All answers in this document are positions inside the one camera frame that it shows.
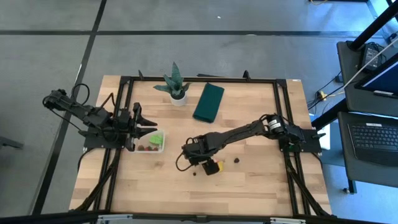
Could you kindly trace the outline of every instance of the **clear plastic container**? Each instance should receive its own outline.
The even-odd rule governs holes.
[[[160,137],[162,138],[161,144],[154,144],[150,140],[151,138]],[[163,130],[157,130],[153,133],[146,134],[140,139],[135,139],[134,144],[136,145],[136,153],[161,153],[164,150],[165,133]]]

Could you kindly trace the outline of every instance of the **green object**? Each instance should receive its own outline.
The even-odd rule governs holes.
[[[152,144],[162,145],[163,144],[163,135],[162,134],[154,134],[149,138],[149,142]]]
[[[180,69],[178,69],[175,62],[173,62],[172,77],[169,78],[167,75],[163,75],[163,78],[167,85],[156,85],[154,88],[159,91],[170,93],[176,100],[184,97],[185,92],[188,90],[189,85],[191,84],[186,83],[184,86],[182,85],[184,79],[181,77]]]
[[[216,119],[223,93],[224,88],[206,83],[205,88],[201,93],[197,108],[193,113],[193,118],[207,123],[212,123]]]

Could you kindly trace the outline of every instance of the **concrete floor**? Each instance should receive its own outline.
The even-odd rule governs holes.
[[[91,30],[100,2],[2,0],[0,30]],[[316,7],[306,0],[113,0],[106,4],[99,29],[355,32],[362,31],[372,21],[368,6],[355,2],[328,2]],[[0,152],[0,201],[6,205],[0,207],[0,217],[30,212],[31,205],[26,202],[35,197],[60,123],[59,118],[43,108],[41,100],[53,89],[71,89],[88,38],[87,35],[0,35],[0,135],[25,144],[21,151],[5,147]],[[88,103],[93,104],[103,75],[137,75],[138,69],[144,75],[162,75],[170,72],[174,61],[186,77],[197,73],[241,77],[244,70],[249,70],[252,77],[301,79],[307,99],[312,100],[314,92],[340,71],[336,43],[346,40],[352,38],[96,36],[83,83],[90,86]],[[373,41],[385,44],[380,38]],[[325,90],[332,91],[337,86],[331,84]],[[330,99],[329,105],[320,104],[317,114],[341,97]],[[81,126],[78,120],[72,121]],[[82,145],[83,138],[70,126],[44,213],[68,210]],[[386,215],[398,208],[397,189],[358,185],[361,192],[358,195],[365,197],[363,203],[355,203],[358,196],[339,193],[346,185],[344,168],[325,168],[325,178],[331,207],[338,217],[398,222],[397,216]]]

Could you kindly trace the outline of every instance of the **wooden tabletop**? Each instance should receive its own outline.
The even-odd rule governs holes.
[[[104,76],[97,106],[110,94],[117,94],[120,76]],[[139,154],[122,150],[111,211],[207,215],[292,214],[287,174],[278,142],[256,136],[226,146],[213,158],[224,161],[224,171],[207,176],[201,166],[180,172],[175,160],[189,137],[211,131],[224,132],[251,123],[266,113],[275,113],[271,84],[212,83],[225,89],[215,122],[192,118],[205,83],[192,83],[188,103],[171,105],[169,95],[153,89],[162,82],[134,82],[132,102],[142,106],[143,117],[165,131],[165,150],[160,154]],[[300,80],[287,80],[295,124],[311,128]],[[285,113],[283,92],[279,91]],[[109,102],[105,108],[113,111]],[[76,208],[98,182],[104,150],[95,149],[82,160],[70,208]],[[240,162],[233,161],[238,157]],[[317,202],[331,212],[319,161],[301,153],[305,183]],[[180,167],[189,165],[179,160]],[[101,201],[104,208],[107,186]],[[299,188],[296,195],[303,213]]]

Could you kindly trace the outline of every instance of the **green towel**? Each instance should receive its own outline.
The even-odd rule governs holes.
[[[197,108],[193,113],[193,118],[212,123],[216,119],[223,93],[224,88],[206,83],[205,88],[201,93]]]

